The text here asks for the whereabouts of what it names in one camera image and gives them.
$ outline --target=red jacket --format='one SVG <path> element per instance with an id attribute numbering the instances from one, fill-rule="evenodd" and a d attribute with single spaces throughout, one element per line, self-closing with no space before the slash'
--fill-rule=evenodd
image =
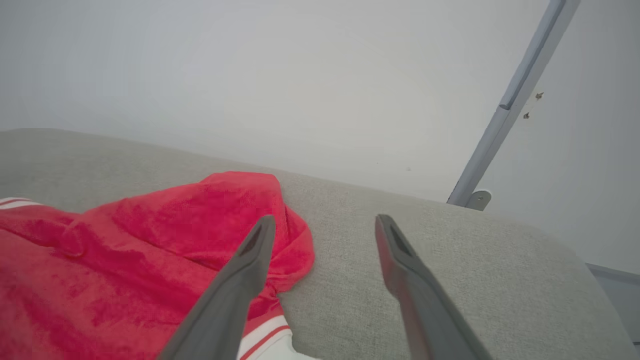
<path id="1" fill-rule="evenodd" d="M 314 261 L 309 228 L 274 176 L 213 174 L 82 214 L 0 200 L 0 357 L 155 357 L 267 214 L 276 238 L 241 359 L 290 334 L 276 294 Z"/>

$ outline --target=gray frame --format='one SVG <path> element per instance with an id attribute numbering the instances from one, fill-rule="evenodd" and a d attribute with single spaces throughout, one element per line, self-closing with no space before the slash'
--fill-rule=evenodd
<path id="1" fill-rule="evenodd" d="M 448 204 L 467 207 L 472 193 L 533 92 L 580 0 L 551 0 L 489 125 L 451 192 Z"/>

